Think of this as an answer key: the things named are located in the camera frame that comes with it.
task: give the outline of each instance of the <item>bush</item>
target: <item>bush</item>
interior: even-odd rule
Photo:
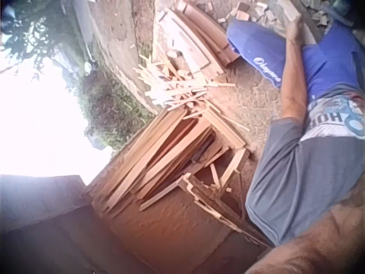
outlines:
[[[80,81],[80,108],[88,121],[85,134],[120,150],[153,115],[108,71],[93,71]]]

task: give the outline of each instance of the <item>green foliage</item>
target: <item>green foliage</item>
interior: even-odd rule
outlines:
[[[85,76],[78,98],[89,123],[86,135],[98,136],[114,150],[120,150],[152,119],[152,114],[108,71],[93,71]]]
[[[10,57],[15,57],[19,63],[32,59],[34,68],[41,72],[43,60],[52,59],[55,46],[60,43],[83,56],[74,27],[63,14],[60,1],[18,0],[14,8],[16,19],[11,37],[4,44],[4,48],[10,50]]]

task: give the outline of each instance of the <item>t-shirt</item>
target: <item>t-shirt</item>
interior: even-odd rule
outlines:
[[[270,125],[246,209],[275,245],[308,229],[360,178],[363,104],[362,93],[339,86],[309,104],[304,127],[294,118]]]

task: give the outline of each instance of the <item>hand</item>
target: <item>hand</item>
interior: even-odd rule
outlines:
[[[286,28],[286,39],[291,42],[301,42],[302,16],[297,16],[295,20],[291,21]]]

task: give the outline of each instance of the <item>tree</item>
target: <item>tree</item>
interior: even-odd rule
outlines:
[[[42,72],[43,60],[52,59],[60,43],[83,56],[75,30],[68,16],[63,14],[60,1],[18,0],[13,4],[15,19],[4,44],[9,56],[19,63],[32,59],[37,74]]]

